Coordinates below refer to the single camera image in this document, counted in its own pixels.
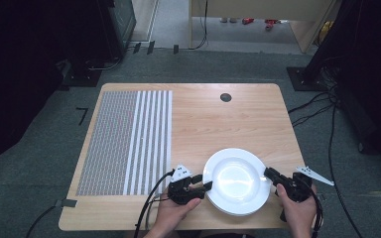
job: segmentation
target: human hand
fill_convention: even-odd
[[[160,200],[156,222],[144,238],[166,237],[175,230],[183,219],[185,219],[188,212],[192,211],[200,204],[200,199],[194,198],[186,205],[177,205],[172,200],[168,199],[165,193],[161,195]]]
[[[316,193],[317,189],[312,185],[312,190]],[[293,238],[310,238],[312,224],[317,214],[317,204],[311,196],[303,202],[295,202],[289,199],[286,189],[277,184],[278,195],[283,203],[284,212],[286,213],[287,223]]]

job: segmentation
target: white striped pad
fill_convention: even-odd
[[[172,94],[103,93],[76,195],[150,193],[170,171]]]

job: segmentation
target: cable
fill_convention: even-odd
[[[322,96],[322,95],[327,95],[327,94],[328,94],[328,92],[322,92],[322,93],[319,93],[319,94],[317,94],[316,96],[314,96],[314,98],[312,98],[309,102],[307,102],[307,103],[305,103],[305,104],[303,104],[303,105],[301,105],[301,106],[298,106],[298,107],[296,107],[296,108],[293,108],[293,109],[289,110],[288,113],[290,114],[290,113],[292,113],[292,112],[294,112],[294,111],[297,111],[297,110],[300,110],[300,109],[302,109],[302,108],[305,108],[305,107],[309,106],[310,104],[312,104],[312,103],[315,101],[315,99],[317,99],[318,97],[320,97],[320,96]]]
[[[206,31],[206,13],[207,13],[207,11],[208,11],[208,0],[205,0],[205,12],[204,12],[205,16],[204,16],[204,20],[203,20],[204,26],[202,26],[203,32],[204,32],[203,38],[202,38],[202,41],[199,43],[199,45],[197,47],[195,47],[195,48],[189,48],[189,50],[197,50],[197,49],[201,48],[205,43],[208,42],[207,37],[206,37],[206,35],[207,35],[207,31]]]
[[[150,199],[151,197],[153,196],[154,192],[157,190],[157,188],[159,187],[160,183],[168,176],[172,176],[173,173],[175,172],[175,170],[172,170],[171,172],[168,172],[166,173],[165,175],[162,176],[162,178],[160,178],[156,185],[153,187],[153,190],[151,190],[150,194],[148,195],[147,197],[147,200],[145,201],[144,203],[144,206],[142,207],[142,210],[141,210],[141,214],[139,215],[139,218],[138,218],[138,222],[137,224],[135,224],[136,228],[135,228],[135,234],[134,234],[134,238],[137,238],[138,237],[138,233],[139,233],[139,228],[141,227],[141,222],[142,222],[142,218],[144,217],[144,213],[145,211],[147,210],[147,207],[150,205]]]
[[[315,117],[315,116],[318,116],[319,114],[321,114],[321,113],[323,113],[323,112],[329,110],[329,109],[332,107],[332,105],[333,105],[333,104],[329,104],[329,105],[327,105],[327,106],[321,108],[320,110],[318,110],[318,111],[315,112],[314,114],[311,114],[311,115],[309,115],[309,116],[304,116],[304,117],[301,117],[301,118],[297,119],[296,121],[292,122],[292,124],[293,124],[293,128],[295,128],[295,127],[297,127],[297,126],[299,126],[299,125],[305,123],[305,122],[308,121],[309,119],[311,119],[311,118],[313,118],[313,117]]]
[[[331,176],[331,179],[333,180],[334,182],[334,187],[335,187],[335,190],[336,190],[336,194],[338,195],[338,198],[339,198],[339,202],[341,203],[342,205],[342,208],[345,212],[345,215],[347,216],[349,222],[351,223],[351,226],[354,228],[355,232],[357,233],[358,237],[362,237],[361,234],[360,234],[360,231],[357,229],[357,226],[354,224],[354,221],[352,220],[350,214],[348,213],[348,210],[345,206],[345,203],[344,201],[342,200],[342,196],[341,196],[341,193],[339,192],[339,188],[338,186],[336,185],[336,180],[335,180],[335,176],[333,174],[333,168],[332,168],[332,158],[331,158],[331,148],[332,148],[332,140],[333,140],[333,134],[334,134],[334,129],[335,129],[335,111],[336,111],[336,105],[334,105],[333,107],[333,110],[332,110],[332,122],[331,122],[331,130],[330,130],[330,136],[329,136],[329,144],[328,144],[328,151],[327,151],[327,158],[328,158],[328,162],[329,162],[329,170],[330,170],[330,176]]]
[[[49,209],[47,209],[45,212],[43,212],[37,219],[36,221],[33,223],[33,225],[30,227],[29,229],[29,232],[27,232],[27,235],[26,235],[26,238],[29,238],[30,237],[30,234],[32,233],[34,227],[36,226],[37,223],[39,223],[39,221],[46,215],[48,214],[50,211],[52,211],[56,206],[53,205],[51,206]]]
[[[109,70],[109,69],[112,69],[113,67],[115,67],[116,65],[118,65],[121,61],[122,61],[122,58],[119,58],[114,65],[111,65],[109,67],[89,67],[88,70],[91,70],[91,71],[93,71],[93,70]]]
[[[314,233],[312,234],[312,238],[317,238],[318,232],[319,232],[321,225],[322,225],[322,222],[323,222],[323,209],[321,207],[321,204],[320,204],[320,201],[319,201],[317,195],[312,190],[312,188],[307,183],[305,183],[302,179],[300,179],[298,177],[295,177],[295,179],[297,179],[301,184],[303,184],[305,186],[305,188],[309,191],[311,196],[314,198],[315,204],[317,205],[317,219],[315,220]]]

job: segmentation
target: ceramic plate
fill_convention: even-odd
[[[241,149],[224,149],[212,155],[203,169],[203,183],[212,181],[208,199],[219,210],[236,216],[257,211],[268,199],[271,182],[255,155]]]

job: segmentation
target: black circular hole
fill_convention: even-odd
[[[222,93],[219,98],[221,99],[221,101],[223,102],[229,102],[231,101],[231,95],[228,94],[228,93]]]

